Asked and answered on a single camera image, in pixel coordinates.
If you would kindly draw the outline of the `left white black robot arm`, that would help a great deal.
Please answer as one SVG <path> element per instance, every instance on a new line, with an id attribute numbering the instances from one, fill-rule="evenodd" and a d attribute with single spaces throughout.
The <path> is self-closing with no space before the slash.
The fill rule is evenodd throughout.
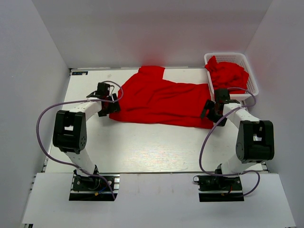
<path id="1" fill-rule="evenodd" d="M 120 111 L 116 94 L 101 101 L 94 101 L 92 96 L 70 110 L 60 110 L 56 114 L 53 132 L 53 145 L 63 152 L 73 165 L 85 176 L 84 184 L 91 190 L 100 185 L 97 166 L 90 159 L 86 150 L 86 122 L 95 114 L 99 117 Z"/>

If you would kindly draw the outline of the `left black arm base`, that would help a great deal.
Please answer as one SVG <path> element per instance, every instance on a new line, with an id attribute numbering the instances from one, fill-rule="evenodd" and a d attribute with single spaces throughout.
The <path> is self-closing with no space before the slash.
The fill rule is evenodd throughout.
<path id="1" fill-rule="evenodd" d="M 120 175 L 106 174 L 104 178 L 105 180 L 85 176 L 74 170 L 69 201 L 114 201 L 109 186 L 116 198 L 119 191 Z"/>

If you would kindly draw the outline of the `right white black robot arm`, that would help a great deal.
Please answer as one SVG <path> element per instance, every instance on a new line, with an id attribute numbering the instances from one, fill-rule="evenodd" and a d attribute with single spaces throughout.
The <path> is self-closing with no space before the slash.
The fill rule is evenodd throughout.
<path id="1" fill-rule="evenodd" d="M 249 168 L 253 165 L 274 158 L 273 123 L 254 117 L 244 105 L 233 100 L 223 102 L 207 100 L 201 116 L 213 121 L 214 126 L 203 141 L 199 154 L 199 167 L 204 173 L 215 176 L 214 182 L 219 189 L 224 190 L 231 185 L 231 176 L 251 172 Z M 224 126 L 227 120 L 238 128 L 235 154 L 227 162 L 219 165 L 221 173 L 206 171 L 202 166 L 202 156 L 207 141 L 216 127 Z"/>

